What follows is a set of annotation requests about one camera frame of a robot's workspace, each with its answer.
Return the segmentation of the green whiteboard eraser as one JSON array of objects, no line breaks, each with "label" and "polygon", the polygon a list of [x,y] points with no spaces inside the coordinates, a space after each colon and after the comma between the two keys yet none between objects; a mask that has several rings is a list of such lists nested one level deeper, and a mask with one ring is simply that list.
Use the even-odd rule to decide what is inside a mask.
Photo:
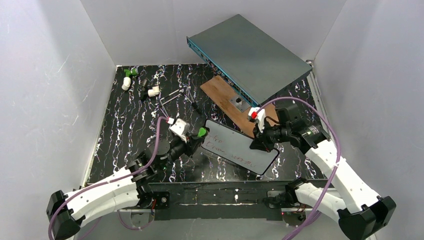
[{"label": "green whiteboard eraser", "polygon": [[199,128],[199,131],[197,133],[197,137],[204,138],[208,135],[209,130],[206,127]]}]

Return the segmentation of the small whiteboard red writing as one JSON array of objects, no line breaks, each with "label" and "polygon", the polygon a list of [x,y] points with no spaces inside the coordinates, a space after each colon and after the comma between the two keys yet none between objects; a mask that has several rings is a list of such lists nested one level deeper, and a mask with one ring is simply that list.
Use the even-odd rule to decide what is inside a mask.
[{"label": "small whiteboard red writing", "polygon": [[276,148],[270,152],[251,149],[251,137],[217,121],[207,119],[205,127],[209,131],[202,144],[203,149],[255,174],[263,175],[279,157],[280,152]]}]

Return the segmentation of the white pipe elbow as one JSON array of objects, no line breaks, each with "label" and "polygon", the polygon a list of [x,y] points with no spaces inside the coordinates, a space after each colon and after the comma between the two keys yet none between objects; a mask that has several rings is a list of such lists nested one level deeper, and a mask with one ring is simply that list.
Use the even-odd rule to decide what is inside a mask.
[{"label": "white pipe elbow", "polygon": [[123,91],[128,91],[129,88],[131,87],[132,84],[132,79],[130,77],[124,77],[123,78],[123,82],[122,82],[122,90]]}]

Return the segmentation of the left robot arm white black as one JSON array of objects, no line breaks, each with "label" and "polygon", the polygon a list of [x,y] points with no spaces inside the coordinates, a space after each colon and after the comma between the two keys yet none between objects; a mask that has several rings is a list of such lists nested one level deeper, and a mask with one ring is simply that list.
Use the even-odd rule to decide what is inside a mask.
[{"label": "left robot arm white black", "polygon": [[202,127],[197,134],[189,133],[186,141],[178,136],[172,141],[161,139],[153,148],[141,151],[133,161],[103,180],[67,193],[55,191],[46,208],[49,239],[67,240],[89,222],[111,212],[150,206],[157,195],[149,182],[181,156],[191,157],[207,135],[208,131]]}]

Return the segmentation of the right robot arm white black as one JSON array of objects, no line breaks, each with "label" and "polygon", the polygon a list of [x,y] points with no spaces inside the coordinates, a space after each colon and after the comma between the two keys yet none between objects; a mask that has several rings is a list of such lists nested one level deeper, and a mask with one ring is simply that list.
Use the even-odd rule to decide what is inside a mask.
[{"label": "right robot arm white black", "polygon": [[308,124],[301,118],[296,104],[278,107],[275,112],[277,118],[273,119],[259,107],[249,110],[248,119],[255,124],[250,148],[269,152],[277,143],[290,143],[318,166],[338,196],[300,177],[288,183],[283,193],[267,197],[267,202],[274,206],[314,207],[317,213],[338,223],[350,240],[367,239],[385,227],[396,209],[394,200],[370,188],[347,161],[338,156],[329,134],[319,125]]}]

